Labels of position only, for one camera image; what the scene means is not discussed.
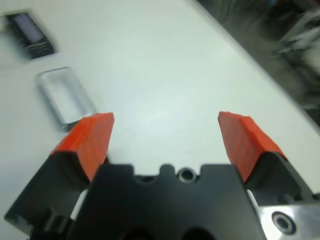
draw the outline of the white surface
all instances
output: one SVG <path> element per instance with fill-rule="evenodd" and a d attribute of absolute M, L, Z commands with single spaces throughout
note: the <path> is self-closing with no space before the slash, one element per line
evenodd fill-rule
<path fill-rule="evenodd" d="M 0 1 L 2 11 L 25 8 L 59 53 L 0 68 L 0 216 L 64 135 L 34 83 L 64 66 L 98 111 L 114 112 L 114 163 L 132 163 L 140 174 L 163 163 L 197 171 L 228 163 L 217 116 L 230 111 L 251 116 L 320 191 L 318 130 L 193 0 Z M 0 48 L 1 66 L 7 57 Z M 4 221 L 0 234 L 24 239 Z"/>

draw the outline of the screw hole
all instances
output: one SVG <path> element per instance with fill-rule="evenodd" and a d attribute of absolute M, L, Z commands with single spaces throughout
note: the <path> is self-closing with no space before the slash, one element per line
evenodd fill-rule
<path fill-rule="evenodd" d="M 294 221 L 286 214 L 276 211 L 272 214 L 272 221 L 276 228 L 287 235 L 292 235 L 296 232 Z"/>
<path fill-rule="evenodd" d="M 178 172 L 178 179 L 185 183 L 185 184 L 191 184 L 194 183 L 197 180 L 197 175 L 195 171 L 193 171 L 190 168 L 183 168 Z"/>

